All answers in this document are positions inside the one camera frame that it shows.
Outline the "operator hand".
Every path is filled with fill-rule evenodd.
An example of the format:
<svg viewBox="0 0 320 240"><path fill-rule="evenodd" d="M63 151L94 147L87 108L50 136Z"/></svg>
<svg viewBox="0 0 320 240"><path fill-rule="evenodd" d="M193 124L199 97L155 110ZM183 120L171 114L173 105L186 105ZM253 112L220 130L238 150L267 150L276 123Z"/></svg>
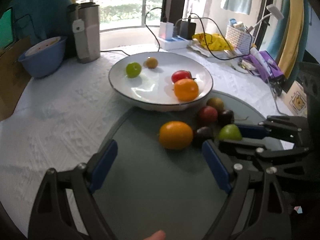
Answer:
<svg viewBox="0 0 320 240"><path fill-rule="evenodd" d="M165 240L166 234L163 230L159 230L153 233L151 236L145 238L144 240Z"/></svg>

